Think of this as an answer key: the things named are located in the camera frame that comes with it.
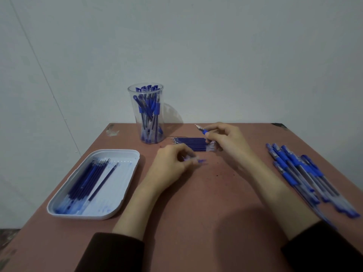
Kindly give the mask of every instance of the black sleeve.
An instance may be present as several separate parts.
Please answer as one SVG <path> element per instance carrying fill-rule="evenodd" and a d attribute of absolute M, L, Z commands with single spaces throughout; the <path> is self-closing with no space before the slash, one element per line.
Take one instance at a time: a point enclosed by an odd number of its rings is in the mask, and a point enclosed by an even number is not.
<path fill-rule="evenodd" d="M 306 229 L 281 248 L 295 271 L 362 271 L 363 256 L 325 222 Z"/>
<path fill-rule="evenodd" d="M 96 233 L 75 271 L 141 271 L 143 255 L 144 243 L 138 239 L 113 233 Z"/>

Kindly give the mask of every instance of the tabletop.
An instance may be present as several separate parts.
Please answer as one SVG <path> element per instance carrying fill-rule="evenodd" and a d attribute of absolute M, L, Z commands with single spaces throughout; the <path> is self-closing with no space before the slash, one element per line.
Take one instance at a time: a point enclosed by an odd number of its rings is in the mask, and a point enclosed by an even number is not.
<path fill-rule="evenodd" d="M 233 125 L 241 129 L 251 148 L 277 175 L 266 143 L 286 144 L 296 154 L 310 156 L 363 214 L 363 193 L 292 131 L 268 123 Z M 194 124 L 166 124 L 165 133 L 202 137 Z M 93 234 L 111 232 L 157 150 L 171 143 L 166 138 L 159 144 L 146 145 L 138 139 L 136 124 L 108 125 L 1 253 L 3 271 L 73 271 Z M 121 210 L 102 221 L 49 215 L 46 207 L 55 192 L 91 152 L 99 149 L 134 149 L 140 153 Z M 144 236 L 143 270 L 291 271 L 280 251 L 287 238 L 243 172 L 223 152 L 201 152 L 199 156 L 206 163 L 168 188 L 152 211 Z M 363 252 L 362 219 L 349 219 L 328 203 L 320 204 L 320 208 L 338 231 Z"/>

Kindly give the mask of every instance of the plastic tray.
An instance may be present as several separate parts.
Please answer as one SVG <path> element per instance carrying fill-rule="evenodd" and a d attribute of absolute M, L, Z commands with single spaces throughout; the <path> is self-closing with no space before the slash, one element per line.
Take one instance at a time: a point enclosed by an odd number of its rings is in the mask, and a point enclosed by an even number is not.
<path fill-rule="evenodd" d="M 121 208 L 123 199 L 125 198 L 129 184 L 136 170 L 139 158 L 140 153 L 135 150 L 103 149 L 94 151 L 79 165 L 77 169 L 75 169 L 67 181 L 49 201 L 47 206 L 48 213 L 52 216 L 70 219 L 101 220 L 110 218 Z M 62 203 L 63 199 L 67 196 L 68 192 L 79 176 L 87 168 L 88 164 L 90 164 L 94 159 L 110 159 L 110 162 L 94 186 L 90 195 L 92 195 L 93 191 L 102 182 L 111 168 L 116 165 L 117 162 L 119 165 L 82 214 L 57 214 L 57 207 Z"/>

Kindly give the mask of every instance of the pile of pens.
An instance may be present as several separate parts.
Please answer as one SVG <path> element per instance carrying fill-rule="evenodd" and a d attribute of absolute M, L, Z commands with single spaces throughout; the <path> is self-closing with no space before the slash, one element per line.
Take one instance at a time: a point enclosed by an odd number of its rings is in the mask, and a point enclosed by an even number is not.
<path fill-rule="evenodd" d="M 173 144 L 185 143 L 193 151 L 214 151 L 214 141 L 206 143 L 203 137 L 172 137 Z"/>
<path fill-rule="evenodd" d="M 61 204 L 56 209 L 57 214 L 67 215 L 81 215 L 88 207 L 88 204 L 93 200 L 97 193 L 101 190 L 107 179 L 111 176 L 119 163 L 113 165 L 108 160 L 93 160 L 81 176 L 76 180 L 67 196 L 63 199 Z M 105 169 L 111 167 L 111 170 L 104 178 L 100 177 L 104 173 Z M 97 188 L 94 190 L 98 181 L 101 181 Z"/>
<path fill-rule="evenodd" d="M 360 216 L 307 155 L 297 156 L 285 145 L 280 148 L 267 143 L 266 147 L 279 173 L 321 219 L 331 224 L 317 207 L 320 200 L 330 202 L 338 212 L 349 218 Z"/>
<path fill-rule="evenodd" d="M 133 96 L 141 114 L 140 138 L 145 143 L 158 143 L 164 139 L 163 130 L 158 122 L 160 115 L 159 90 L 158 85 L 147 85 L 136 88 L 139 94 Z"/>

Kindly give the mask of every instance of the cup of pens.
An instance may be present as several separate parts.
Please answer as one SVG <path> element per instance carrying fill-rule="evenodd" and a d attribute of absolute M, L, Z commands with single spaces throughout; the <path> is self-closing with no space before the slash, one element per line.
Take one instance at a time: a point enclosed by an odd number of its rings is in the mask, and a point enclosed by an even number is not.
<path fill-rule="evenodd" d="M 163 88 L 158 83 L 139 83 L 127 88 L 140 139 L 147 144 L 159 143 L 165 138 Z"/>

